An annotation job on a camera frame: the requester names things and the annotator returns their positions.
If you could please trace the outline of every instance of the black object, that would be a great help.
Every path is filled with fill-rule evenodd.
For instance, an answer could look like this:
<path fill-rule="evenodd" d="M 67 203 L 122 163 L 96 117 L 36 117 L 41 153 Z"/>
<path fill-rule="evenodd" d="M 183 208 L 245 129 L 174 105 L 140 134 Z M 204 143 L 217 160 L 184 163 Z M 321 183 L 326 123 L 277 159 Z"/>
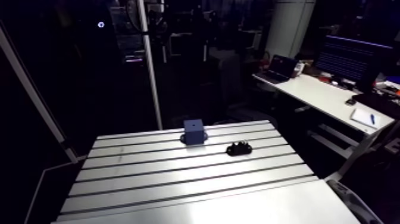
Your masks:
<path fill-rule="evenodd" d="M 353 106 L 356 103 L 356 100 L 353 98 L 346 100 L 346 105 Z"/>
<path fill-rule="evenodd" d="M 288 81 L 293 75 L 297 62 L 291 58 L 274 55 L 270 67 L 264 73 L 264 79 L 273 84 Z"/>
<path fill-rule="evenodd" d="M 400 106 L 378 94 L 359 94 L 352 97 L 357 102 L 365 104 L 389 117 L 400 119 Z"/>
<path fill-rule="evenodd" d="M 362 224 L 383 223 L 368 205 L 344 184 L 334 180 L 327 181 L 327 184 Z"/>
<path fill-rule="evenodd" d="M 250 154 L 253 148 L 244 141 L 240 141 L 235 145 L 235 143 L 232 143 L 231 146 L 228 146 L 226 149 L 226 153 L 230 156 L 235 156 L 235 155 L 247 155 Z"/>
<path fill-rule="evenodd" d="M 314 66 L 354 81 L 358 89 L 369 92 L 378 74 L 392 61 L 393 52 L 390 46 L 326 36 Z"/>

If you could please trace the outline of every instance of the black clamp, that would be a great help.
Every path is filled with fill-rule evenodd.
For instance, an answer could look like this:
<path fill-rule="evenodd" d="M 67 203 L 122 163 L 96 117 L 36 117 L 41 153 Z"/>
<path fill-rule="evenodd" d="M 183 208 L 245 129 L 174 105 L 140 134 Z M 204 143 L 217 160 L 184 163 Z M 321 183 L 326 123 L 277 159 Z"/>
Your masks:
<path fill-rule="evenodd" d="M 235 145 L 235 143 L 232 143 L 231 146 L 228 146 L 226 149 L 226 153 L 230 156 L 235 156 L 235 155 L 247 155 L 250 154 L 253 148 L 245 141 L 240 141 Z"/>

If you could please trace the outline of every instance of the monitor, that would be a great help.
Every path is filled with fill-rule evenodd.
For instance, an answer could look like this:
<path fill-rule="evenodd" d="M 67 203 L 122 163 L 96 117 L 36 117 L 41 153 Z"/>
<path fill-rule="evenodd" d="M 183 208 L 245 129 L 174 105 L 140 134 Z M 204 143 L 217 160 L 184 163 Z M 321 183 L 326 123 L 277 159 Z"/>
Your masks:
<path fill-rule="evenodd" d="M 335 77 L 354 81 L 362 91 L 370 90 L 378 74 L 390 61 L 392 52 L 391 46 L 326 36 L 314 66 Z"/>
<path fill-rule="evenodd" d="M 286 58 L 280 55 L 274 55 L 271 60 L 271 65 L 268 68 L 278 74 L 282 74 L 286 77 L 292 77 L 293 71 L 297 65 L 297 60 Z"/>

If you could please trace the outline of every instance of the mouse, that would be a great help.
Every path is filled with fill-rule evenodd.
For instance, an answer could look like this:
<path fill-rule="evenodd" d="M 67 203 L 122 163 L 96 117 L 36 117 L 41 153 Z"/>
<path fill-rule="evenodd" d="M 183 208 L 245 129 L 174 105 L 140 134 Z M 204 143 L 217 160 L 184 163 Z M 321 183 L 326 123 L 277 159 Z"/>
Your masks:
<path fill-rule="evenodd" d="M 355 99 L 353 99 L 353 98 L 350 98 L 350 99 L 348 99 L 347 101 L 346 101 L 346 105 L 349 105 L 349 106 L 353 106 L 354 104 L 356 103 L 356 100 Z"/>

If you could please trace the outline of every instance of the laptop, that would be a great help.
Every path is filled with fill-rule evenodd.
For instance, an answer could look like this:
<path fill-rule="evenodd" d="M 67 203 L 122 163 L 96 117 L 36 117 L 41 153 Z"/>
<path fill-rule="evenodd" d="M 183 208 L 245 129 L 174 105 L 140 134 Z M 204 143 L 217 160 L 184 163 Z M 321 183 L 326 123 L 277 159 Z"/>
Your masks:
<path fill-rule="evenodd" d="M 270 67 L 261 77 L 273 84 L 286 82 L 292 77 L 297 62 L 297 60 L 291 58 L 274 55 Z"/>

